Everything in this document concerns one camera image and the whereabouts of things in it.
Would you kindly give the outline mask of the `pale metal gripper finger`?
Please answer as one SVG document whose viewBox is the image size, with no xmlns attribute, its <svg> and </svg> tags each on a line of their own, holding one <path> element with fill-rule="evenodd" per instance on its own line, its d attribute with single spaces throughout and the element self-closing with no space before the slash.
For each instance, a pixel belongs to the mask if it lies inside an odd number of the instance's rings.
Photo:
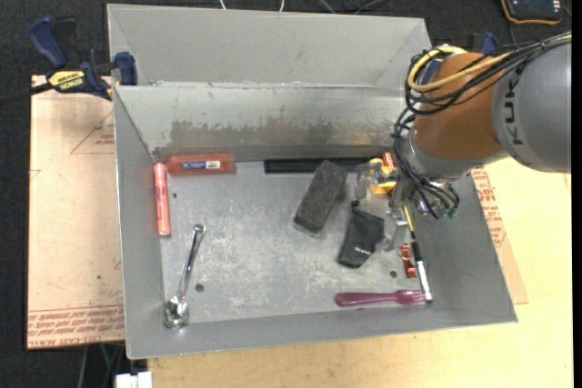
<svg viewBox="0 0 582 388">
<path fill-rule="evenodd" d="M 385 250 L 399 248 L 405 241 L 408 222 L 402 211 L 388 211 L 385 221 Z"/>
<path fill-rule="evenodd" d="M 355 197 L 366 198 L 369 185 L 377 184 L 380 177 L 380 163 L 359 164 L 356 167 Z"/>
</svg>

